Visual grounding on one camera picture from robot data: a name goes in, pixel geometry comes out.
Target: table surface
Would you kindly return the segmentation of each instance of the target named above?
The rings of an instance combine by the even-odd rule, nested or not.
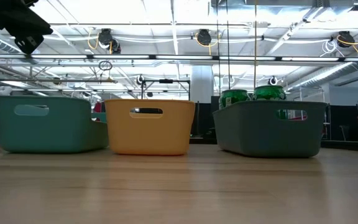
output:
[[[256,159],[191,145],[187,156],[8,154],[0,223],[358,223],[358,152]]]

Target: chair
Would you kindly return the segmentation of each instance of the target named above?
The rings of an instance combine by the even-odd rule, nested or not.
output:
[[[339,126],[342,131],[343,141],[349,140],[349,127],[346,125]]]

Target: black object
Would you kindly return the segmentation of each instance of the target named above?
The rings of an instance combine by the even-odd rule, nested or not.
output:
[[[143,99],[143,95],[144,95],[144,91],[145,91],[145,87],[146,87],[146,83],[147,82],[151,82],[150,86],[153,85],[153,83],[157,82],[157,80],[144,80],[142,75],[139,75],[138,77],[136,77],[136,83],[138,85],[140,85],[141,83],[141,87],[142,87],[142,91],[141,91],[141,95],[142,95],[142,99]],[[189,100],[190,100],[190,80],[171,80],[171,79],[161,79],[158,81],[159,83],[167,83],[167,84],[171,84],[171,83],[188,83],[189,84]]]
[[[38,0],[0,0],[0,30],[5,28],[15,37],[15,44],[25,54],[31,54],[52,34],[50,25],[29,9]]]
[[[351,36],[351,33],[349,31],[340,31],[338,39],[341,41],[344,41],[344,42],[352,43],[352,44],[354,44],[354,42],[355,42],[354,38]],[[345,43],[342,43],[341,41],[338,41],[338,46],[352,47],[351,44],[345,44]]]
[[[99,42],[103,45],[109,46],[112,44],[112,54],[121,54],[121,46],[118,40],[114,39],[111,35],[111,29],[102,29],[99,34]]]
[[[101,61],[99,62],[99,69],[102,71],[110,71],[112,69],[112,64],[107,60]]]
[[[60,78],[54,77],[53,80],[60,80]],[[53,82],[53,84],[60,85],[60,84],[62,84],[62,82]]]
[[[328,149],[346,149],[358,151],[358,142],[349,141],[321,141],[321,147]]]
[[[275,76],[273,76],[272,78],[269,78],[268,85],[277,85],[277,78]]]
[[[141,85],[143,80],[144,80],[143,76],[139,75],[138,77],[136,77],[136,84]]]
[[[212,41],[211,35],[209,34],[209,30],[200,29],[200,31],[198,31],[197,41],[203,46],[208,46]]]
[[[169,78],[164,78],[158,81],[159,83],[166,83],[166,84],[172,84],[173,80]]]

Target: ceiling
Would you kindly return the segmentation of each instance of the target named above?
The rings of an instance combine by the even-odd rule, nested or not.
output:
[[[98,46],[92,49],[96,43],[96,35],[102,28],[112,29],[112,35],[121,45],[121,54],[146,54],[146,55],[230,55],[246,56],[271,55],[271,56],[301,56],[301,57],[342,57],[355,55],[353,47],[333,49],[325,53],[326,42],[331,37],[338,36],[341,30],[350,31],[358,42],[358,11],[353,7],[338,13],[337,10],[323,10],[318,16],[302,23],[303,18],[310,12],[311,7],[304,6],[280,6],[279,11],[270,10],[269,7],[261,7],[257,14],[258,23],[255,27],[254,8],[231,9],[228,13],[219,11],[218,17],[211,13],[210,0],[42,0],[31,9],[40,17],[51,24],[54,34],[45,36],[45,41],[38,48],[37,54],[108,54],[107,49]],[[197,43],[194,36],[199,29],[209,29],[213,43],[209,53],[208,47]],[[257,44],[255,49],[255,30]],[[290,32],[285,41],[283,36]],[[12,43],[12,37],[6,30],[0,30],[0,38]],[[9,66],[11,61],[0,60],[0,64]],[[112,70],[97,72],[82,64],[81,66],[33,66],[33,72],[41,71],[37,77],[52,78],[62,77],[71,79],[83,79],[82,88],[95,90],[135,90],[135,78],[142,74],[145,78],[158,80],[172,78],[189,80],[193,63],[176,61],[175,63],[162,63],[157,66],[133,67],[114,66]],[[212,63],[212,71],[215,82],[222,78],[221,90],[229,88],[245,88],[252,90],[254,87],[254,66],[249,64]],[[304,65],[258,65],[256,79],[258,85],[264,85],[271,76],[283,80],[282,85],[291,83],[323,67],[319,64]],[[30,73],[30,67],[12,67],[24,75]],[[118,81],[113,83],[87,83],[89,79],[97,77],[111,77]],[[48,88],[61,88],[48,83]],[[71,88],[63,83],[64,88]],[[184,90],[177,84],[153,84],[149,90]],[[128,93],[115,93],[123,98],[133,96]],[[180,98],[187,99],[186,93],[163,93],[156,98]]]

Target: red object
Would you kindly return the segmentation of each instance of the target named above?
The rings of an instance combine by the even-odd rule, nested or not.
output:
[[[102,103],[97,102],[97,103],[94,105],[93,112],[101,113],[101,112],[102,112]]]

